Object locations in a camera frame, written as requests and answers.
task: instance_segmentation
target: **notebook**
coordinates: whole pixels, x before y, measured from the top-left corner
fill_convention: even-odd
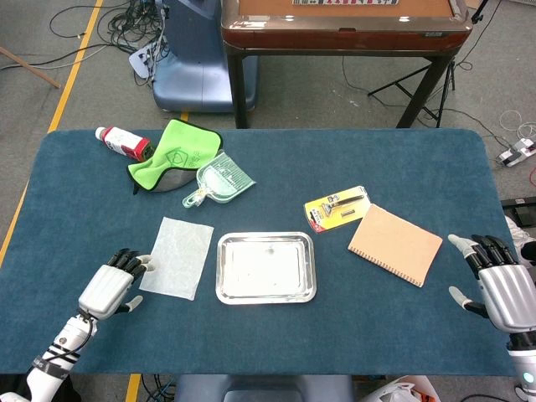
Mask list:
[[[372,204],[348,249],[422,287],[442,239]]]

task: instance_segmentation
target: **bottle cap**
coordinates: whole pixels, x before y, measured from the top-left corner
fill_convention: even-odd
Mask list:
[[[95,130],[95,137],[97,140],[102,141],[102,132],[106,129],[106,127],[99,127]]]

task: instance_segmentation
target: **robotic hand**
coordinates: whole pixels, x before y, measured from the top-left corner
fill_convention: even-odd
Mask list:
[[[536,286],[527,268],[500,239],[473,235],[463,239],[453,234],[449,241],[463,254],[478,281],[484,304],[474,302],[454,286],[452,298],[465,310],[488,318],[509,334],[508,354],[512,357],[523,400],[536,401]]]
[[[93,276],[78,300],[78,314],[65,324],[44,355],[33,360],[27,378],[31,402],[52,400],[78,361],[80,350],[96,334],[99,320],[106,320],[117,313],[131,312],[142,302],[143,297],[136,296],[128,303],[121,304],[131,285],[145,271],[154,270],[150,255],[137,254],[128,249],[119,250]],[[0,395],[0,402],[28,400],[8,393]]]

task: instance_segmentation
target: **white paper towel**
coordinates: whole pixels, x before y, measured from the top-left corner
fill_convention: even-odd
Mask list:
[[[213,230],[164,217],[151,252],[156,270],[143,275],[140,289],[193,300]]]

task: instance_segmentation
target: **metal tray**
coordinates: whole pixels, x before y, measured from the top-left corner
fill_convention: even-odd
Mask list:
[[[305,303],[316,293],[307,234],[229,233],[219,240],[216,295],[223,303]]]

